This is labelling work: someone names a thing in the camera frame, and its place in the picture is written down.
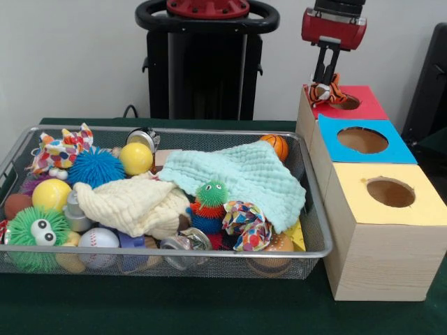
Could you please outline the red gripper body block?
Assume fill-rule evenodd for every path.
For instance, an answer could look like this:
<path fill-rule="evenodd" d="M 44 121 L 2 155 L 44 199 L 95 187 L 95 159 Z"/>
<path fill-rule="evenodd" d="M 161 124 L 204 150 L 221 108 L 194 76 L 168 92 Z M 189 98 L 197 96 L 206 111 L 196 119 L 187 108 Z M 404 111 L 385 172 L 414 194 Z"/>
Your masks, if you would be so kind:
<path fill-rule="evenodd" d="M 364 17 L 337 17 L 322 13 L 304 13 L 302 39 L 318 44 L 320 41 L 338 43 L 343 50 L 356 50 L 361 44 L 367 28 Z"/>

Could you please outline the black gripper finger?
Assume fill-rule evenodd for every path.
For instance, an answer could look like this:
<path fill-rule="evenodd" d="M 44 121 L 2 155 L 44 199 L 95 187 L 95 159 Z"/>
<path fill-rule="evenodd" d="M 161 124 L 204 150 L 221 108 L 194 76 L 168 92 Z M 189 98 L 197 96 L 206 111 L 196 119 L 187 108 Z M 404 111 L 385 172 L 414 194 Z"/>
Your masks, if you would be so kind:
<path fill-rule="evenodd" d="M 332 82 L 333 75 L 335 73 L 337 61 L 339 57 L 339 50 L 337 48 L 332 49 L 332 57 L 330 63 L 325 67 L 323 75 L 323 82 Z"/>
<path fill-rule="evenodd" d="M 325 54 L 327 52 L 326 46 L 319 46 L 319 54 L 318 54 L 318 60 L 316 64 L 316 69 L 314 72 L 314 82 L 325 82 L 326 76 L 325 76 Z"/>

